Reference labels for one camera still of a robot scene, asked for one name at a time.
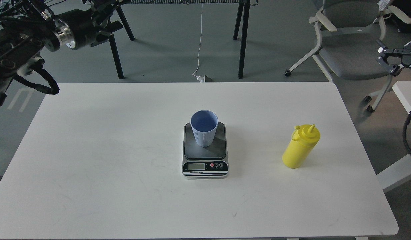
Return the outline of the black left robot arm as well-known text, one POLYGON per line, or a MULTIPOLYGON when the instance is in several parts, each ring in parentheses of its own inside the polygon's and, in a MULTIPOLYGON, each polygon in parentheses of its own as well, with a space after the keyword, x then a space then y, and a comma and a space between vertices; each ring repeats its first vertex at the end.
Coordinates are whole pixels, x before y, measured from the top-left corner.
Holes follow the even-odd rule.
POLYGON ((41 93, 56 95, 60 89, 43 65, 40 51, 67 46, 72 50, 110 41, 127 28, 125 18, 111 22, 129 0, 91 0, 90 9, 56 15, 43 0, 15 0, 0 13, 0 106, 13 80, 41 93))

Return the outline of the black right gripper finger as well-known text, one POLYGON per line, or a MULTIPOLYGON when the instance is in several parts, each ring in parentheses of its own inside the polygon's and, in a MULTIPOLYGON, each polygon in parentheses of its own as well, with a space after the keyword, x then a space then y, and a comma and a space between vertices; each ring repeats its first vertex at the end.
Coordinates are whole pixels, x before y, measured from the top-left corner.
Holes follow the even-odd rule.
POLYGON ((404 56, 410 54, 408 50, 402 49, 391 49, 388 48, 381 40, 376 40, 379 44, 380 48, 378 49, 379 57, 377 58, 377 62, 392 76, 398 76, 400 72, 406 68, 404 66, 404 56), (394 57, 399 58, 399 64, 390 64, 388 63, 388 58, 394 57))

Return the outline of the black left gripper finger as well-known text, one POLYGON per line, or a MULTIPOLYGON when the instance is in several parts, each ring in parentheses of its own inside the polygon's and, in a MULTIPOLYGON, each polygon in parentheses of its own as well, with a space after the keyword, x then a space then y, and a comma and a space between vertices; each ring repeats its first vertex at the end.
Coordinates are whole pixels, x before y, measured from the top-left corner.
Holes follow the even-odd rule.
POLYGON ((113 34, 113 32, 122 29, 123 24, 120 21, 111 22, 111 20, 107 20, 105 26, 101 26, 97 28, 97 32, 95 37, 93 38, 93 42, 90 44, 91 47, 103 44, 108 42, 109 38, 113 34))
POLYGON ((130 0, 89 0, 91 10, 94 13, 113 13, 124 4, 131 3, 130 0))

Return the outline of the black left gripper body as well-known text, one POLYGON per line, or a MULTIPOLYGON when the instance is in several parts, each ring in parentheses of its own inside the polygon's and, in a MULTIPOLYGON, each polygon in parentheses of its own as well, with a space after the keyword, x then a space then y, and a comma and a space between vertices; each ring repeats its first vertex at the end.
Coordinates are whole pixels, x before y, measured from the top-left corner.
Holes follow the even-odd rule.
POLYGON ((91 9, 74 9, 56 16, 55 35, 60 46, 78 50, 84 46, 97 46, 109 41, 109 33, 105 32, 93 20, 91 9))

